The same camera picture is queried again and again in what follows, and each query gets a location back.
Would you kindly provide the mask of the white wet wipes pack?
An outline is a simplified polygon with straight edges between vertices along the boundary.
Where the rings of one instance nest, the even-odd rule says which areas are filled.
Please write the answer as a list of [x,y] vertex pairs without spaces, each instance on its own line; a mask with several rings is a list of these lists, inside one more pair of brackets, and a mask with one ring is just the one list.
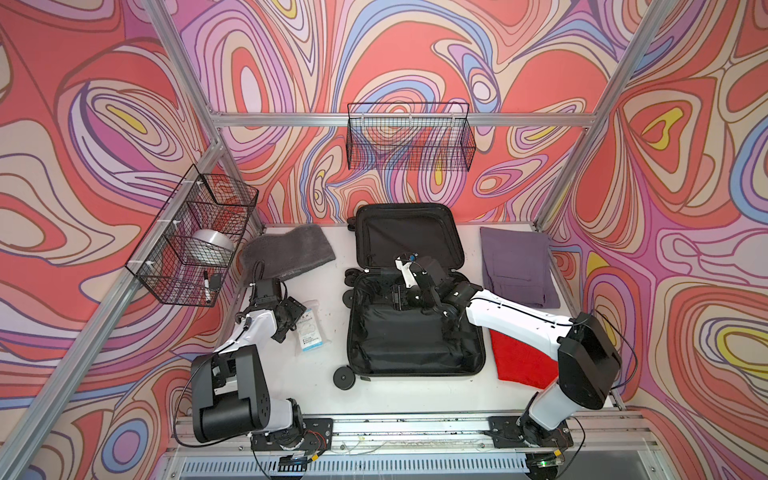
[[319,302],[317,300],[311,300],[306,304],[306,310],[297,321],[296,332],[301,352],[316,350],[325,344],[325,336],[320,325]]

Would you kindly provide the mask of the grey fluffy towel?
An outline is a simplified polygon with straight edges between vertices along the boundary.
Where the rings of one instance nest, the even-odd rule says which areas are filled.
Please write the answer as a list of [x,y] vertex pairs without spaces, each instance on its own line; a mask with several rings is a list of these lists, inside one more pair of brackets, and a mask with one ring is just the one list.
[[256,270],[258,278],[287,281],[336,259],[319,225],[306,224],[284,234],[264,234],[242,249],[244,267]]

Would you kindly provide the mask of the black white suitcase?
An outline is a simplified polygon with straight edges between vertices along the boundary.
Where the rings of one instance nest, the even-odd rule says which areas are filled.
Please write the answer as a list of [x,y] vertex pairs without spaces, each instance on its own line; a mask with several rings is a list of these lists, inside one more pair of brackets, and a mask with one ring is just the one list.
[[451,210],[437,203],[374,204],[348,221],[357,265],[343,302],[353,377],[465,377],[486,362],[466,308],[479,286],[461,273],[465,253]]

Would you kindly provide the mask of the red shirt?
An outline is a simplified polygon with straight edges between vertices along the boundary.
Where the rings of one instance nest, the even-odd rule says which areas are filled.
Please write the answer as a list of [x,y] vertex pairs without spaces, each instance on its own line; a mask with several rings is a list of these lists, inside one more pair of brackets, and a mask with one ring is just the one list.
[[557,362],[539,350],[494,330],[490,337],[499,380],[545,389],[558,377]]

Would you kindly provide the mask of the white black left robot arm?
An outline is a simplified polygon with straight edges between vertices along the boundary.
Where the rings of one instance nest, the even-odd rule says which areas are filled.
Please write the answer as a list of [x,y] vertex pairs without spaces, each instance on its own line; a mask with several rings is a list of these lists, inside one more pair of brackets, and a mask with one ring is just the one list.
[[258,261],[224,345],[191,366],[193,433],[208,446],[252,433],[282,449],[298,447],[306,426],[298,402],[271,396],[259,349],[283,343],[306,307]]

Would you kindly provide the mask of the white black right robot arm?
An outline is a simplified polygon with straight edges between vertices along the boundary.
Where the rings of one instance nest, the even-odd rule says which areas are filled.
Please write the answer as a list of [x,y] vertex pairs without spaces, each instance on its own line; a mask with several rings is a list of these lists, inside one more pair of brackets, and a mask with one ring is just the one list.
[[594,315],[572,318],[504,299],[452,278],[429,256],[402,254],[394,263],[408,304],[513,338],[557,364],[557,377],[531,398],[517,421],[527,443],[541,445],[578,411],[603,408],[622,359]]

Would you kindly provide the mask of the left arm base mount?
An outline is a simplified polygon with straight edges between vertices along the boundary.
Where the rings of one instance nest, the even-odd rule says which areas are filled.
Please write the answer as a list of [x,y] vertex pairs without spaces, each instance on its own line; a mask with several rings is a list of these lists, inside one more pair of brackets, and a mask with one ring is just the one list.
[[334,420],[330,417],[308,418],[285,430],[255,434],[251,448],[255,452],[320,453],[332,446],[333,430]]

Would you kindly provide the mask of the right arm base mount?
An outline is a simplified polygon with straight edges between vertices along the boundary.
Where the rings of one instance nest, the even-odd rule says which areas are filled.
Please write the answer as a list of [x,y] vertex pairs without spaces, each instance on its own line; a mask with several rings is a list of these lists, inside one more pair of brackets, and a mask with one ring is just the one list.
[[544,448],[567,450],[574,445],[567,422],[563,420],[557,428],[546,430],[527,416],[490,416],[489,436],[496,448]]

